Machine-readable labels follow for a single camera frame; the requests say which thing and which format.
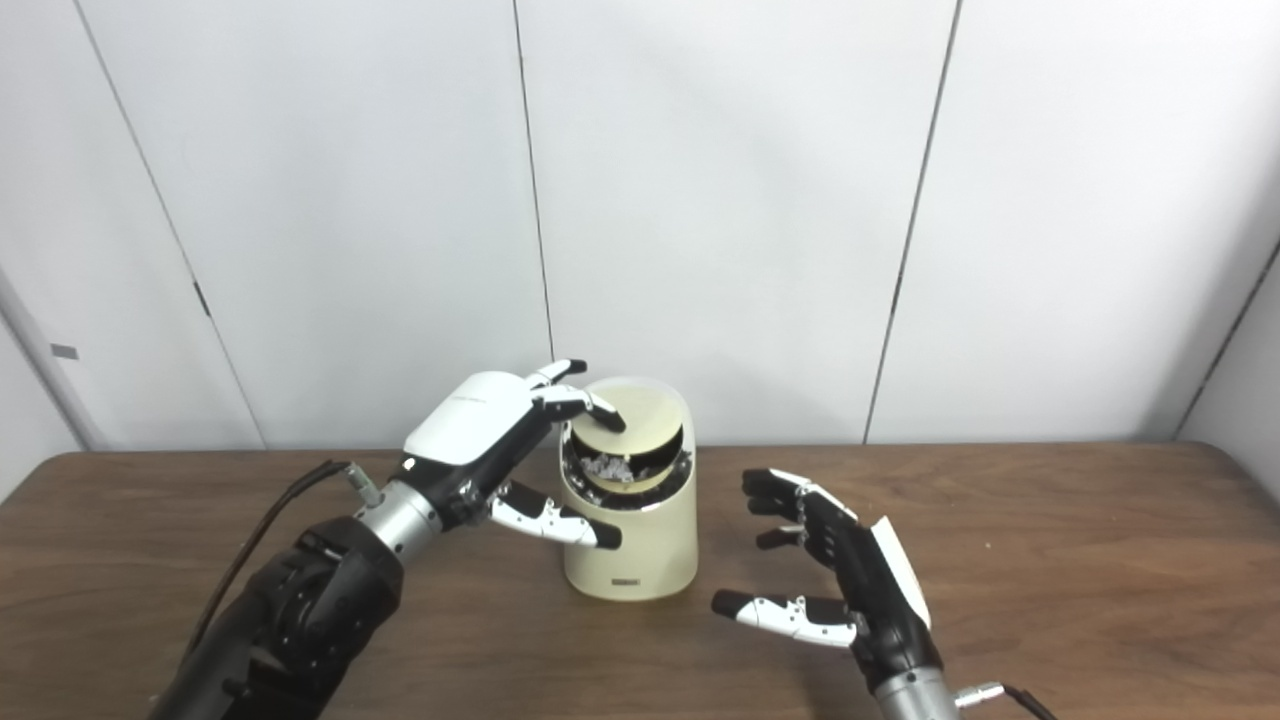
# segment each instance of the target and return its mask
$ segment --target brown tabletop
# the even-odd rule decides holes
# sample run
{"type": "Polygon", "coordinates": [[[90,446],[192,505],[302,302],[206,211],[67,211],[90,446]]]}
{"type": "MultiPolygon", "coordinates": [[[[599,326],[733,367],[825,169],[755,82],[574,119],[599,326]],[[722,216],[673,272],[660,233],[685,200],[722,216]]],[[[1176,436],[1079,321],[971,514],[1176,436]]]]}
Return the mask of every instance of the brown tabletop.
{"type": "MultiPolygon", "coordinates": [[[[81,454],[36,470],[0,506],[0,717],[143,717],[262,510],[330,456],[381,478],[397,454],[81,454]]],[[[325,717],[877,719],[847,653],[708,610],[722,587],[836,594],[803,552],[755,550],[771,523],[746,514],[739,475],[765,465],[893,519],[954,688],[1023,685],[1062,720],[1280,717],[1280,512],[1184,443],[704,448],[692,587],[603,602],[570,588],[552,543],[449,533],[325,717]]],[[[516,475],[557,492],[547,452],[516,475]]],[[[358,505],[329,483],[244,575],[358,505]]],[[[1007,700],[969,716],[1025,717],[1007,700]]]]}

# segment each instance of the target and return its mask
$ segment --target white wall panel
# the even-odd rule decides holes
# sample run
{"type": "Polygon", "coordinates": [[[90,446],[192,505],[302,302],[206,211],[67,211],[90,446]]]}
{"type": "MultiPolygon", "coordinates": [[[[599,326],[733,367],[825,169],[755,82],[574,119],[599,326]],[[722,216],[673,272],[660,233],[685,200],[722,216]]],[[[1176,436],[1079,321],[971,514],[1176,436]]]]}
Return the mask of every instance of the white wall panel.
{"type": "Polygon", "coordinates": [[[547,361],[509,1],[84,9],[269,446],[547,361]]]}
{"type": "Polygon", "coordinates": [[[72,3],[0,3],[0,291],[95,448],[259,447],[72,3]]]}
{"type": "Polygon", "coordinates": [[[1167,439],[1280,236],[1277,37],[965,4],[870,439],[1167,439]]]}
{"type": "Polygon", "coordinates": [[[76,450],[70,429],[0,319],[0,501],[36,465],[76,450]]]}
{"type": "Polygon", "coordinates": [[[520,3],[559,355],[860,441],[951,3],[520,3]]]}
{"type": "Polygon", "coordinates": [[[1179,439],[1228,451],[1280,498],[1280,275],[1258,290],[1179,439]]]}

